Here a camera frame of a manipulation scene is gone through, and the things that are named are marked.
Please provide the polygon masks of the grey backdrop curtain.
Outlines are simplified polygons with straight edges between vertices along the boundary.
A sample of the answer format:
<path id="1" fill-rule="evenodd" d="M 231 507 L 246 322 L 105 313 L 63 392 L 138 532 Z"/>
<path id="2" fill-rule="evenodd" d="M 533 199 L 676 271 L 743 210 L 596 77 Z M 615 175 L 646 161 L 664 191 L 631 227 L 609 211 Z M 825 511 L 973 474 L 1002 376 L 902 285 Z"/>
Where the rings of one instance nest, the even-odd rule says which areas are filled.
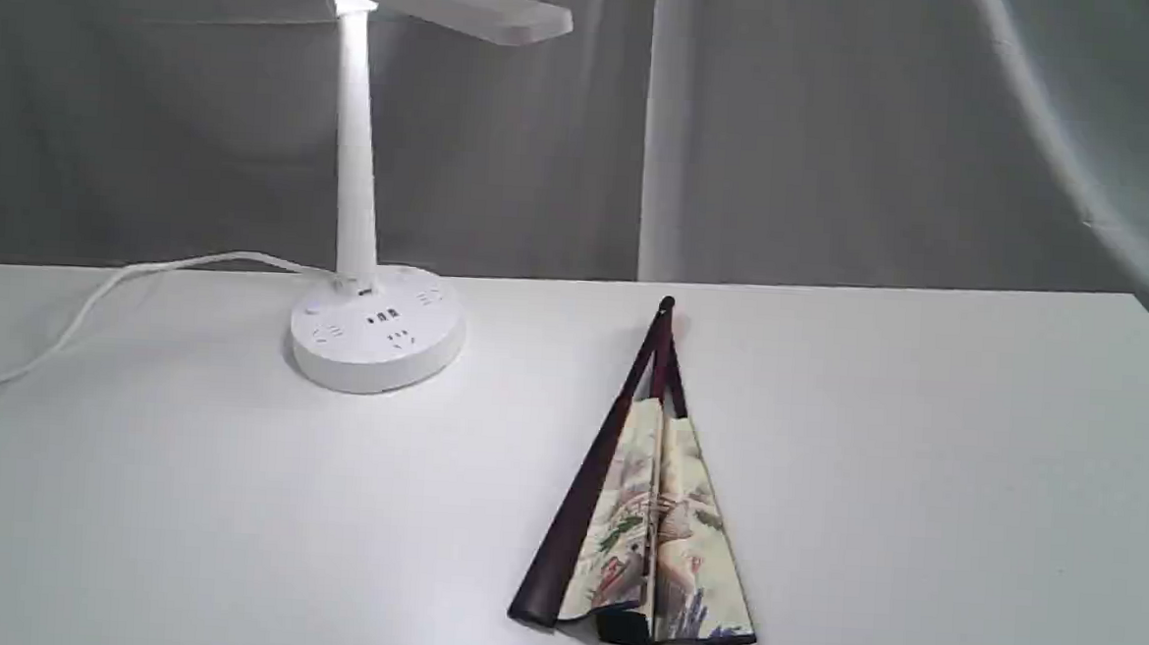
<path id="1" fill-rule="evenodd" d="M 537 1 L 375 13 L 384 260 L 1149 309 L 1149 0 Z M 0 264 L 333 264 L 333 7 L 0 0 Z"/>

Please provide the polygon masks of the painted paper folding fan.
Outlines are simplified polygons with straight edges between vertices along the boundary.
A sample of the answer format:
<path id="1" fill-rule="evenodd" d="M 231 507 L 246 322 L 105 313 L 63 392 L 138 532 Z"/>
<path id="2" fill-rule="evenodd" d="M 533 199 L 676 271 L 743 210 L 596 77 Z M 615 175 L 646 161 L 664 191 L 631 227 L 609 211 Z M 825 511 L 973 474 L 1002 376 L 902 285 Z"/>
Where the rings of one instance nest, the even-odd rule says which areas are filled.
<path id="1" fill-rule="evenodd" d="M 509 619 L 548 630 L 589 620 L 607 644 L 758 642 L 684 394 L 673 318 L 666 295 Z"/>

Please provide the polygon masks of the white desk lamp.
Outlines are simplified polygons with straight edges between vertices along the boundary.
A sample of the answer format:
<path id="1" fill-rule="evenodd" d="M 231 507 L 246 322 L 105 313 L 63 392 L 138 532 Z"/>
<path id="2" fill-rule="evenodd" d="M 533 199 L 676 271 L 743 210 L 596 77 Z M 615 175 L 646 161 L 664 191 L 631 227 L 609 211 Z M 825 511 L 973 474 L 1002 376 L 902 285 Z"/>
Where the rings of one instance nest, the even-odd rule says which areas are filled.
<path id="1" fill-rule="evenodd" d="M 291 310 L 296 368 L 316 385 L 373 396 L 427 381 L 456 360 L 465 313 L 438 275 L 377 259 L 368 26 L 385 9 L 507 47 L 574 30 L 564 5 L 533 0 L 332 0 L 338 32 L 334 278 Z"/>

